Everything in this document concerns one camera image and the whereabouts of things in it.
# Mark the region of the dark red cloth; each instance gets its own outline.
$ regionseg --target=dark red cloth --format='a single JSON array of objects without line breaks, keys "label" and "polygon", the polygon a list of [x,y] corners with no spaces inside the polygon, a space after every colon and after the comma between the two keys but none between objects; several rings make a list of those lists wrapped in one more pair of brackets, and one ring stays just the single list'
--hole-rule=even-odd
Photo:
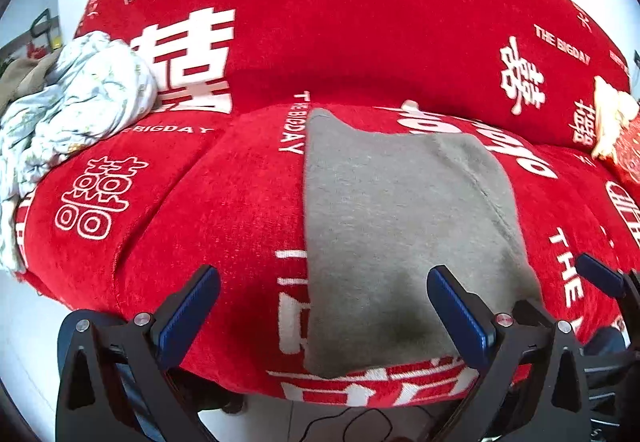
[{"label": "dark red cloth", "polygon": [[[132,317],[210,263],[223,290],[186,369],[237,392],[349,406],[465,393],[474,373],[452,357],[332,381],[303,368],[305,122],[326,107],[364,131],[478,136],[513,185],[549,311],[581,340],[619,315],[573,260],[638,266],[625,189],[565,147],[588,150],[571,126],[577,104],[593,105],[594,76],[626,91],[628,78],[569,0],[91,0],[79,34],[96,29],[146,57],[166,104],[51,171],[27,203],[26,261],[57,299]],[[545,93],[520,115],[501,88],[512,44]]]}]

